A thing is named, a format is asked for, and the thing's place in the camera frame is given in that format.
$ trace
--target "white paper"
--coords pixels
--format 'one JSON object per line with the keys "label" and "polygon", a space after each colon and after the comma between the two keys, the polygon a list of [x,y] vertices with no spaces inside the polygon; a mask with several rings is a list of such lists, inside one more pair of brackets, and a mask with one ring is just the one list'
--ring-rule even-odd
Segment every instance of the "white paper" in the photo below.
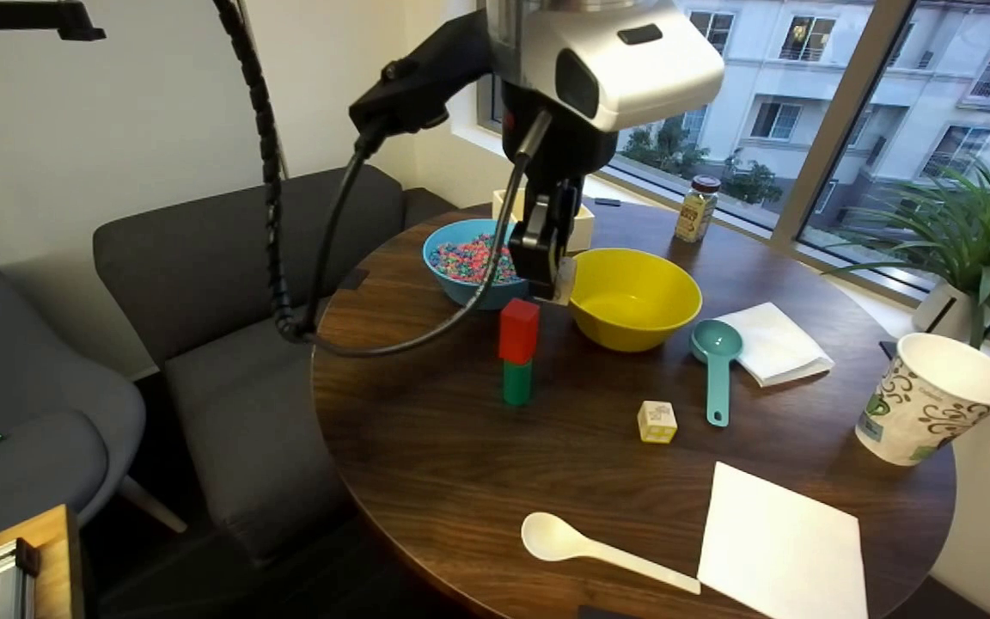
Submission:
{"label": "white paper", "polygon": [[714,464],[699,581],[779,619],[866,619],[858,520]]}
{"label": "white paper", "polygon": [[742,334],[738,365],[766,388],[832,371],[836,360],[773,303],[718,318]]}

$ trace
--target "round wooden table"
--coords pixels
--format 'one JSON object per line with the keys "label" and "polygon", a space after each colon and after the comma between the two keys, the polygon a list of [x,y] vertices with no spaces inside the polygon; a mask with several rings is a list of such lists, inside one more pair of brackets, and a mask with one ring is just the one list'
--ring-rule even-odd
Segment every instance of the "round wooden table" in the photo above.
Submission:
{"label": "round wooden table", "polygon": [[[456,307],[419,262],[422,239],[461,210],[378,249],[322,309],[338,347],[414,339]],[[312,356],[316,415],[338,470],[367,522],[441,591],[488,615],[752,615],[703,590],[677,590],[594,562],[542,566],[519,545],[526,513],[699,576],[714,460],[844,509],[861,526],[868,615],[897,609],[931,571],[956,500],[952,450],[891,469],[854,443],[852,423],[888,371],[883,330],[840,288],[766,245],[711,226],[701,249],[671,245],[673,215],[594,206],[594,249],[671,255],[703,288],[701,318],[775,303],[836,371],[758,388],[731,371],[731,428],[703,423],[703,367],[673,334],[651,356],[612,356],[542,307],[536,395],[498,399],[498,312],[476,312],[437,344],[394,359]],[[677,410],[671,446],[640,443],[636,410]]]}

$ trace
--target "paper cup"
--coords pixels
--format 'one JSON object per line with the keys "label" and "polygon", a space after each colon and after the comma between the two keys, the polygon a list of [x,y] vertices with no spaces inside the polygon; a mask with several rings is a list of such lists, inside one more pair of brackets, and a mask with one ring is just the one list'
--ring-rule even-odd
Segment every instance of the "paper cup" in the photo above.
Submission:
{"label": "paper cup", "polygon": [[854,436],[879,460],[913,469],[990,415],[990,359],[943,334],[905,334]]}

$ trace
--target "gray sofa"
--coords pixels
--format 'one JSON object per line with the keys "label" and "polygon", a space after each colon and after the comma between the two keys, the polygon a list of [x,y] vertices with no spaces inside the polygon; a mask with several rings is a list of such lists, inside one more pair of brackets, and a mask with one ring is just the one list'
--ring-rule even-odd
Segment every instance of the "gray sofa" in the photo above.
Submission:
{"label": "gray sofa", "polygon": [[65,501],[89,522],[143,434],[137,388],[67,347],[0,271],[0,529]]}
{"label": "gray sofa", "polygon": [[[285,182],[282,255],[294,307],[312,303],[338,180],[316,171]],[[338,226],[325,286],[340,286],[403,226],[442,210],[450,205],[441,198],[364,170]],[[290,344],[271,324],[263,194],[114,221],[92,234],[92,257],[161,367],[208,520],[256,566],[332,520],[346,497],[316,428],[310,347]]]}

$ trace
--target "blue spoon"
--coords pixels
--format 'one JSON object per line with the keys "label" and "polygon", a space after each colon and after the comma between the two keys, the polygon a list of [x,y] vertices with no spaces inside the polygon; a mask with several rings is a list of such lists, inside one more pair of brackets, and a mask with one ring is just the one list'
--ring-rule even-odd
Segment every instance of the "blue spoon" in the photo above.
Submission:
{"label": "blue spoon", "polygon": [[708,365],[703,420],[727,428],[727,365],[742,356],[742,339],[722,321],[701,321],[689,330],[689,351]]}

